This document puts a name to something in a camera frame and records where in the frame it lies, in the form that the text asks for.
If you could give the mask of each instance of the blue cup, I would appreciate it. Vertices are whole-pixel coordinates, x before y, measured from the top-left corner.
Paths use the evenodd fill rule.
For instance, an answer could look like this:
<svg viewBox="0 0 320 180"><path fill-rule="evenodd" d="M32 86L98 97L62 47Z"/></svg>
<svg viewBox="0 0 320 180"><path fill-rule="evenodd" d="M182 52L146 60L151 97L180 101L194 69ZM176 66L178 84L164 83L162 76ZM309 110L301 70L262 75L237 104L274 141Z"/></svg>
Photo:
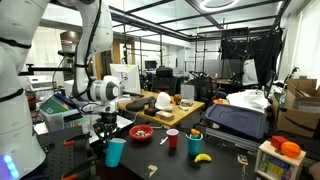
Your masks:
<svg viewBox="0 0 320 180"><path fill-rule="evenodd" d="M120 138L114 138L108 141L108 149L105 159L105 165L107 167L118 166L125 142L126 140Z"/></svg>
<svg viewBox="0 0 320 180"><path fill-rule="evenodd" d="M186 134L188 138L188 153L192 156L196 156L200 153L201 140L203 135L200 134L200 139L192 139Z"/></svg>

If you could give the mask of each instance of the mug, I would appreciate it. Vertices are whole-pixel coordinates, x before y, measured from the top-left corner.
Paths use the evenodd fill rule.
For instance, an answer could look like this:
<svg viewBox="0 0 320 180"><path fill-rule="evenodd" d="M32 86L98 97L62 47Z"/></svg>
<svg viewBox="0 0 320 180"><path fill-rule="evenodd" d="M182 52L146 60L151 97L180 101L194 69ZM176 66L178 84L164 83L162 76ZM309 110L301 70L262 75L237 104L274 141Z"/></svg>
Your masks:
<svg viewBox="0 0 320 180"><path fill-rule="evenodd" d="M180 106L181 107L191 107L193 104L192 99L181 99Z"/></svg>

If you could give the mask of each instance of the red cup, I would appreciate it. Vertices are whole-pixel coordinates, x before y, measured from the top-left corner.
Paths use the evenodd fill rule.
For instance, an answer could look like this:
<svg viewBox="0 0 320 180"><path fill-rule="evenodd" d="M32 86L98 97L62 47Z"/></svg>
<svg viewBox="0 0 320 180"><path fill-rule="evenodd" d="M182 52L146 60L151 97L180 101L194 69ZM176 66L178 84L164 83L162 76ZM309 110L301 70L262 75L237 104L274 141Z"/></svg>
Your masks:
<svg viewBox="0 0 320 180"><path fill-rule="evenodd" d="M168 135L168 139L169 139L169 147L170 148L176 148L177 147L178 134L179 134L179 131L176 130L176 129L167 130L167 135Z"/></svg>

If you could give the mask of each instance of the label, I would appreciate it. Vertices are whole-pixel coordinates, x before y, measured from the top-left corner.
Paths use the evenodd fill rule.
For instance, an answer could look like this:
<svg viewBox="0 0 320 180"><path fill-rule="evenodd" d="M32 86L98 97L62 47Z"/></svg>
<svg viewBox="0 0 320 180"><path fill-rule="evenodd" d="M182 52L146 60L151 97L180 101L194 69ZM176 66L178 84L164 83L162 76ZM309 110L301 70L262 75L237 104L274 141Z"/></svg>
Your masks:
<svg viewBox="0 0 320 180"><path fill-rule="evenodd" d="M290 180L294 166L262 152L258 168L274 179Z"/></svg>

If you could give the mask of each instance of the ceiling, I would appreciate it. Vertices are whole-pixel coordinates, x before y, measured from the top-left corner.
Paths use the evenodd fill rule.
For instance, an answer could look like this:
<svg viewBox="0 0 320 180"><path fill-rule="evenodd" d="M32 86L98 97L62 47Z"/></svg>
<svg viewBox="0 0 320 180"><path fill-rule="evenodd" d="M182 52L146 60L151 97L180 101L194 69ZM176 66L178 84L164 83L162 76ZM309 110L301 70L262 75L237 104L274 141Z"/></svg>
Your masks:
<svg viewBox="0 0 320 180"><path fill-rule="evenodd" d="M199 33L234 28L270 32L283 15L289 15L291 0L239 0L227 9L209 12L200 7L202 0L108 0L113 27L134 36L163 34L193 41ZM233 0L212 0L207 6L221 6Z"/></svg>

